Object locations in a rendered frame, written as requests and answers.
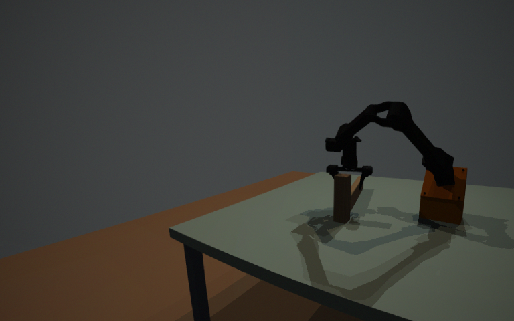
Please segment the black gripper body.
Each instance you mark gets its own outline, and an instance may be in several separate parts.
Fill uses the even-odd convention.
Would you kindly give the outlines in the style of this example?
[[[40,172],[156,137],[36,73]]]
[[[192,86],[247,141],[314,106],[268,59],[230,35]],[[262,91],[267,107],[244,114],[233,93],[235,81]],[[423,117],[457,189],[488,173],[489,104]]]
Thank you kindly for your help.
[[[363,166],[362,168],[357,168],[357,153],[343,153],[343,166],[339,167],[338,165],[329,165],[326,168],[326,173],[336,174],[337,171],[346,171],[346,172],[362,172],[362,175],[371,175],[373,172],[372,166]]]

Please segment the dark brown wooden post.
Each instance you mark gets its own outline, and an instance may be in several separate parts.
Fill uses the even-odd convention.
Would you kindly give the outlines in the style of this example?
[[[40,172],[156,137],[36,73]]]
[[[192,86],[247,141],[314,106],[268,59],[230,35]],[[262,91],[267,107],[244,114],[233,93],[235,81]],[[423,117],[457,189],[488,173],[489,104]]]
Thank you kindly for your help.
[[[346,224],[350,220],[351,174],[334,176],[333,221]]]

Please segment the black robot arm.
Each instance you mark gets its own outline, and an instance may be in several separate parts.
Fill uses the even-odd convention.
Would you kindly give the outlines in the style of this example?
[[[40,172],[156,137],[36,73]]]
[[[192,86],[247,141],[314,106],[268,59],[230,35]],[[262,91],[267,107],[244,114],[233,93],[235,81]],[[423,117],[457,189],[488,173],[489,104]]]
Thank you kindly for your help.
[[[378,113],[386,110],[388,110],[386,118],[377,116]],[[353,136],[370,122],[403,132],[423,155],[422,164],[426,167],[426,170],[432,172],[437,186],[455,185],[454,158],[441,148],[433,146],[413,122],[410,110],[404,102],[386,101],[381,104],[369,105],[352,122],[341,125],[335,138],[325,139],[326,151],[341,152],[343,149],[343,153],[356,153],[356,142],[362,140],[358,136],[355,138]]]

